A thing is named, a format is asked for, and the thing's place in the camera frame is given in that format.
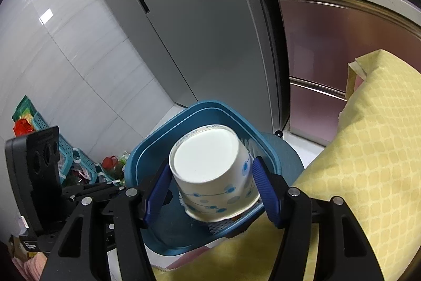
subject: tile wall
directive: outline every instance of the tile wall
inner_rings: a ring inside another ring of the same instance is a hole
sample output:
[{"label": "tile wall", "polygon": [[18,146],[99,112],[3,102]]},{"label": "tile wall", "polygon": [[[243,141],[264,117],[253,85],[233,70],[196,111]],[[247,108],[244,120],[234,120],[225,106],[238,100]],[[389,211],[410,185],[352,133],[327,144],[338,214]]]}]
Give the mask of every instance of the tile wall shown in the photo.
[{"label": "tile wall", "polygon": [[[94,161],[131,151],[181,110],[104,0],[3,0],[0,59],[2,147],[14,137],[11,116],[24,95]],[[0,198],[0,240],[5,241],[18,232],[3,153]]]}]

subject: paper cup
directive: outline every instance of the paper cup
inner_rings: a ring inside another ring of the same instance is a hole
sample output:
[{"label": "paper cup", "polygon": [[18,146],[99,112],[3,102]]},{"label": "paper cup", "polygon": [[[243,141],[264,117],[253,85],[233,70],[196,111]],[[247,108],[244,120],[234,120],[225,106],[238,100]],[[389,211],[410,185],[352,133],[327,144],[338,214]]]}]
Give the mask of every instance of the paper cup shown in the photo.
[{"label": "paper cup", "polygon": [[216,222],[252,207],[259,199],[252,160],[235,132],[224,125],[203,126],[179,139],[169,164],[186,213]]}]

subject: yellow cloth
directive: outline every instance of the yellow cloth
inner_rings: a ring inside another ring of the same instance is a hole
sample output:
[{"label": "yellow cloth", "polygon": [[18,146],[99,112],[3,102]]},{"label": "yellow cloth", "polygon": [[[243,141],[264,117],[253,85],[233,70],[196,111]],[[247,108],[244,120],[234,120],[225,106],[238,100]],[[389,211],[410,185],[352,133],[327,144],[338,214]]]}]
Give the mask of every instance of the yellow cloth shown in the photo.
[{"label": "yellow cloth", "polygon": [[[377,50],[350,64],[365,82],[349,99],[333,142],[302,173],[295,186],[329,200],[341,195],[366,233],[386,281],[395,281],[421,244],[421,75],[394,55]],[[313,280],[317,226],[305,280]],[[158,281],[267,281],[282,230],[266,214],[250,228]]]}]

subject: silver bolt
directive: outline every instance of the silver bolt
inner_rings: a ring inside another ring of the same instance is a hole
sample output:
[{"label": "silver bolt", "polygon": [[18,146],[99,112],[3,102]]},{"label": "silver bolt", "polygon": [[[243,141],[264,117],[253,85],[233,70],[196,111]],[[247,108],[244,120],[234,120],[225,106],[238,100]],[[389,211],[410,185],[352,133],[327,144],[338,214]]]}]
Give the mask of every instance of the silver bolt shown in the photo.
[{"label": "silver bolt", "polygon": [[126,191],[126,196],[128,197],[134,197],[137,194],[137,189],[136,188],[129,188]]},{"label": "silver bolt", "polygon": [[334,198],[333,198],[333,202],[334,202],[336,205],[341,206],[341,205],[344,203],[344,199],[342,199],[341,197],[334,197]]},{"label": "silver bolt", "polygon": [[92,198],[91,197],[84,197],[81,201],[83,206],[87,206],[92,202]]},{"label": "silver bolt", "polygon": [[298,197],[298,196],[300,195],[300,190],[299,190],[298,188],[291,187],[291,188],[288,190],[288,194],[289,194],[291,197]]}]

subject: black mechanical device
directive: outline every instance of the black mechanical device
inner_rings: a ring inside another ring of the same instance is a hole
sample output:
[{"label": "black mechanical device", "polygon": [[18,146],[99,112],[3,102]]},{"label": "black mechanical device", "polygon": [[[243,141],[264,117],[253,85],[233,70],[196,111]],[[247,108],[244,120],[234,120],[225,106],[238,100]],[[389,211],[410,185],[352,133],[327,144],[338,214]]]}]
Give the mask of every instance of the black mechanical device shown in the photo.
[{"label": "black mechanical device", "polygon": [[[48,254],[41,281],[109,281],[107,250],[114,247],[123,281],[154,281],[140,229],[148,228],[171,200],[168,161],[136,188],[94,184],[61,189],[56,144],[58,127],[6,143],[12,188],[29,226],[21,240],[31,237],[33,245]],[[290,188],[282,176],[271,174],[260,157],[253,163],[255,179],[255,166],[264,172],[279,204],[278,217],[271,220],[285,229],[270,281],[303,280],[312,223],[319,224],[314,281],[384,280],[369,241],[343,198],[309,198]],[[256,184],[266,207],[267,189]],[[268,214],[273,206],[267,204]]]}]

